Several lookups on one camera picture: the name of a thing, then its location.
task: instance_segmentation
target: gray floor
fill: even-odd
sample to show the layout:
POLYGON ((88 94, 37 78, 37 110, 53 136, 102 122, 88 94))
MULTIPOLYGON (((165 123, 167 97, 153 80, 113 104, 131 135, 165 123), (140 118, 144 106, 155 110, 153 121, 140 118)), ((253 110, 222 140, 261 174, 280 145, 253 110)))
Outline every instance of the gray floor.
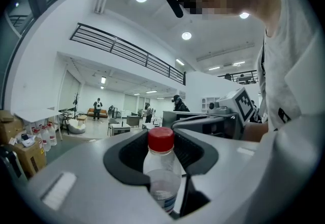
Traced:
MULTIPOLYGON (((72 134, 68 135, 66 130, 62 130, 62 141, 58 136, 58 132, 56 132, 57 138, 57 145, 52 146, 50 151, 46 153, 46 160, 47 164, 51 163, 52 161, 59 158, 65 152, 69 151, 70 149, 85 143, 89 140, 93 139, 103 139, 109 138, 111 135, 110 133, 107 135, 108 130, 108 118, 100 118, 99 121, 93 121, 92 117, 87 118, 86 122, 86 132, 83 134, 72 134)), ((122 124, 122 121, 126 123, 126 118, 117 118, 116 121, 122 124)), ((140 119, 139 126, 132 126, 131 132, 138 133, 142 130, 142 119, 140 119)))
POLYGON ((76 147, 77 145, 87 142, 87 139, 71 138, 71 137, 66 137, 65 135, 62 136, 63 140, 61 141, 57 133, 56 133, 56 139, 57 139, 57 145, 52 146, 51 149, 48 152, 46 152, 47 164, 53 162, 61 155, 63 155, 65 152, 76 147))

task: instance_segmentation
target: black metal railing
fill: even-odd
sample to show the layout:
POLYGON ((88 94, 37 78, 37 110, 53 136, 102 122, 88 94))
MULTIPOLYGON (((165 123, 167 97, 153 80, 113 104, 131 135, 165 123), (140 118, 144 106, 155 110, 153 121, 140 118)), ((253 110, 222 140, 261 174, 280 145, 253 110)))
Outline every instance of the black metal railing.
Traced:
POLYGON ((19 28, 28 15, 10 15, 9 19, 15 28, 19 28))
POLYGON ((106 31, 78 23, 70 40, 131 60, 185 85, 186 73, 180 72, 144 49, 106 31))
POLYGON ((226 80, 231 80, 242 85, 258 83, 257 71, 238 72, 218 76, 226 80))

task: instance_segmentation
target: bottle holder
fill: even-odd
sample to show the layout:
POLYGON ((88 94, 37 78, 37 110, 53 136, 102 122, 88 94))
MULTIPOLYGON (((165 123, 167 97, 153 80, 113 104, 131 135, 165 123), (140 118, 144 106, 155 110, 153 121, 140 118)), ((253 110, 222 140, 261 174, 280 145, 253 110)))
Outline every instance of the bottle holder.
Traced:
MULTIPOLYGON (((191 176, 206 174, 217 162, 217 150, 178 129, 174 130, 174 152, 187 174, 181 214, 189 214, 209 200, 191 185, 191 176)), ((134 136, 109 148, 103 158, 106 170, 117 180, 128 185, 146 186, 150 191, 150 178, 143 174, 143 162, 148 153, 148 131, 134 136)))

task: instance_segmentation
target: cardboard box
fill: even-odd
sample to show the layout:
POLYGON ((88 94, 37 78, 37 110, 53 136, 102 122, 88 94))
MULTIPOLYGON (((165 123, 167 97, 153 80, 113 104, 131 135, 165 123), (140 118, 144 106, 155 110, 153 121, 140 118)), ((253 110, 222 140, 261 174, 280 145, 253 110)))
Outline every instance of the cardboard box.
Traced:
POLYGON ((27 178, 34 176, 39 170, 46 167, 41 138, 35 138, 35 144, 30 147, 24 147, 23 144, 10 145, 10 147, 16 152, 27 178))
POLYGON ((18 117, 13 117, 12 122, 0 122, 0 142, 8 144, 10 138, 15 138, 16 134, 24 131, 24 123, 18 117))
POLYGON ((0 122, 14 121, 14 116, 7 110, 0 110, 0 122))

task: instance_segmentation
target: standing person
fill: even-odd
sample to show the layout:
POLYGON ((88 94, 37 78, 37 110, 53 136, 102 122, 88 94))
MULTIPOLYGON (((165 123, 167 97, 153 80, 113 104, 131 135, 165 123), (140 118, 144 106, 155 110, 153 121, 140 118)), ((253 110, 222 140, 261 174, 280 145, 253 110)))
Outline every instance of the standing person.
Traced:
POLYGON ((93 104, 93 107, 94 107, 94 110, 93 110, 93 120, 95 121, 96 120, 96 115, 97 115, 97 121, 100 120, 100 112, 101 112, 101 109, 102 109, 102 102, 101 102, 101 99, 98 98, 96 102, 94 102, 93 104))
POLYGON ((254 113, 250 117, 249 122, 257 123, 258 122, 257 106, 255 105, 254 100, 251 100, 251 102, 252 102, 252 105, 253 105, 253 108, 254 108, 254 113))
POLYGON ((172 102, 175 102, 175 108, 174 111, 184 111, 189 112, 189 109, 184 104, 182 98, 179 95, 175 95, 172 99, 172 102))
POLYGON ((182 5, 190 14, 238 16, 248 13, 263 22, 264 41, 257 59, 257 74, 266 104, 268 122, 248 123, 243 140, 259 142, 263 134, 275 131, 301 115, 297 100, 284 77, 313 42, 323 48, 323 31, 307 0, 168 0, 178 17, 182 5))
POLYGON ((146 116, 146 123, 151 123, 152 118, 152 109, 150 107, 150 104, 147 106, 147 116, 146 116))

